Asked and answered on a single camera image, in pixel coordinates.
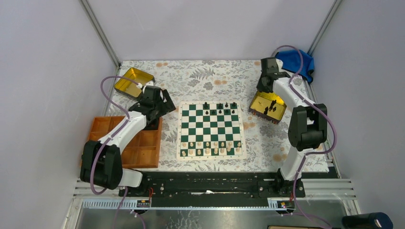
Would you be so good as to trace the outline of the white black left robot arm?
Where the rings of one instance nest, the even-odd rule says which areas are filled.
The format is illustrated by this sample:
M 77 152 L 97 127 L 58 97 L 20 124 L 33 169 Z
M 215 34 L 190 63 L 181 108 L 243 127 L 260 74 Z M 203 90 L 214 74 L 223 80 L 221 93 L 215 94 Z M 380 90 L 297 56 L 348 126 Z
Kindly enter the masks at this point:
M 88 140 L 83 149 L 80 179 L 96 195 L 117 187 L 129 187 L 136 196 L 148 191 L 142 172 L 122 166 L 121 155 L 130 141 L 153 121 L 175 110 L 166 89 L 144 86 L 140 100 L 126 111 L 124 119 L 97 141 Z

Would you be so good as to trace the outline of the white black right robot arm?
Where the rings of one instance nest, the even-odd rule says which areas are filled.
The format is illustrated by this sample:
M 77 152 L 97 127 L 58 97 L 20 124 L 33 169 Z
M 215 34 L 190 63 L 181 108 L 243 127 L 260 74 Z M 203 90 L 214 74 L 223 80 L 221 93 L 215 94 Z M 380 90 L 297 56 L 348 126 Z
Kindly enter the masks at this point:
M 261 93 L 279 96 L 292 109 L 288 128 L 291 147 L 280 168 L 282 179 L 274 183 L 275 193 L 285 197 L 293 190 L 291 181 L 300 178 L 305 155 L 326 141 L 327 108 L 324 104 L 314 104 L 297 91 L 293 86 L 293 77 L 282 72 L 280 64 L 281 60 L 275 57 L 261 59 L 261 75 L 256 88 Z

